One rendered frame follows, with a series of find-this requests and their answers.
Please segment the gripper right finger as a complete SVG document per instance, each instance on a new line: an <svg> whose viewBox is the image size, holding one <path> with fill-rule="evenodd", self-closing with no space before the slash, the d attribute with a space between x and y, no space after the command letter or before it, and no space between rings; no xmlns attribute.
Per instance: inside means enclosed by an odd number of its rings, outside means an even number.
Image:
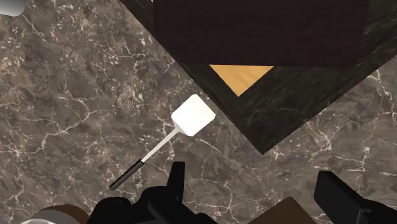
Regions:
<svg viewBox="0 0 397 224"><path fill-rule="evenodd" d="M319 171L314 200L333 224L397 224L397 210L363 198L331 171Z"/></svg>

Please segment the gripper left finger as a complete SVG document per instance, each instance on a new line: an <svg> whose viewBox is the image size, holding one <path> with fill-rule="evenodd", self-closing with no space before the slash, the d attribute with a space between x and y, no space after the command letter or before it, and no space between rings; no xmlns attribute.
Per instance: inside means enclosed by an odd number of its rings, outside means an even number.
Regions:
<svg viewBox="0 0 397 224"><path fill-rule="evenodd" d="M125 197L98 202L87 224L218 224L183 204L185 163L174 162L165 186L145 189L135 203Z"/></svg>

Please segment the brown box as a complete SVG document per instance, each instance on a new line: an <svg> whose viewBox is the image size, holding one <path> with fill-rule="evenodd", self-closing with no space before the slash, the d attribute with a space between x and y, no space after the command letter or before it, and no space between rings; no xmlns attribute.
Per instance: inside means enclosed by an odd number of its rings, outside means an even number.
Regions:
<svg viewBox="0 0 397 224"><path fill-rule="evenodd" d="M293 197L284 200L259 215L248 224L317 224Z"/></svg>

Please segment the brown and grey round cup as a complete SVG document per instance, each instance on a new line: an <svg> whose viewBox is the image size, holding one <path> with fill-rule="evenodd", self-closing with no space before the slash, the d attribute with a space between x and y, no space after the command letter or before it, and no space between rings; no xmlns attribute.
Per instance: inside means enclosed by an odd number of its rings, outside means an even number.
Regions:
<svg viewBox="0 0 397 224"><path fill-rule="evenodd" d="M89 215L78 206L64 204L46 207L21 224L87 224Z"/></svg>

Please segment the white rounded object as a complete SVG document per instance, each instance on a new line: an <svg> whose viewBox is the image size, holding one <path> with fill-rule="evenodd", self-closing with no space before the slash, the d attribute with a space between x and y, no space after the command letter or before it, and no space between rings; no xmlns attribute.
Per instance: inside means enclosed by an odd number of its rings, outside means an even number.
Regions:
<svg viewBox="0 0 397 224"><path fill-rule="evenodd" d="M0 14L8 16L19 16L26 7L26 0L0 0Z"/></svg>

